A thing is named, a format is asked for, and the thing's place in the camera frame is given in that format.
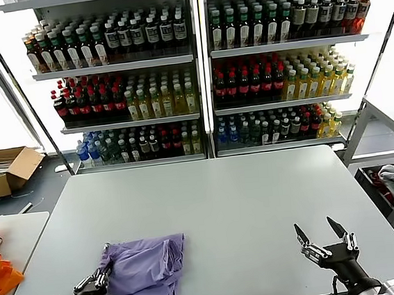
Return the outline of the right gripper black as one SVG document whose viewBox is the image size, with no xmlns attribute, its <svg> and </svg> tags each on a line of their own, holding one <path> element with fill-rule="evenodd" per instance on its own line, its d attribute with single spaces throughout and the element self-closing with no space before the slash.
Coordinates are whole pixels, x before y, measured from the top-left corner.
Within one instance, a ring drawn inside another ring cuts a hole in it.
<svg viewBox="0 0 394 295">
<path fill-rule="evenodd" d="M 380 290 L 381 283 L 368 276 L 357 262 L 359 245 L 354 232 L 348 232 L 330 217 L 327 217 L 327 221 L 343 242 L 322 248 L 311 242 L 303 230 L 294 224 L 301 253 L 310 261 L 314 260 L 320 268 L 334 271 L 348 294 L 363 293 L 369 289 Z"/>
</svg>

